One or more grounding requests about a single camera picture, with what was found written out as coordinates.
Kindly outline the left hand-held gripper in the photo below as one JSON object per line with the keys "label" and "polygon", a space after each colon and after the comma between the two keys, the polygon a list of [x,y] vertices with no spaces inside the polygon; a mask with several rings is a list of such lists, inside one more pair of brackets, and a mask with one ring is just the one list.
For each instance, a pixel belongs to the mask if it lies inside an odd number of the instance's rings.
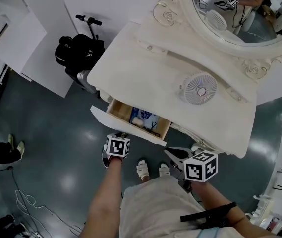
{"label": "left hand-held gripper", "polygon": [[130,139],[128,134],[124,132],[118,132],[109,134],[106,138],[106,143],[102,149],[102,161],[107,168],[111,159],[119,158],[123,160],[129,154]]}

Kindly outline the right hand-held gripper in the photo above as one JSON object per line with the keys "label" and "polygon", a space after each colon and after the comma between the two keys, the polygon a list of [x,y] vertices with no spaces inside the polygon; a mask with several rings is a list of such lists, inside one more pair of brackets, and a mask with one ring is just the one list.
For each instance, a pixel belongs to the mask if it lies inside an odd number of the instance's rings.
{"label": "right hand-held gripper", "polygon": [[218,173],[218,155],[212,152],[196,153],[179,147],[167,147],[164,152],[170,157],[172,166],[180,171],[178,184],[186,192],[192,191],[192,182],[205,183]]}

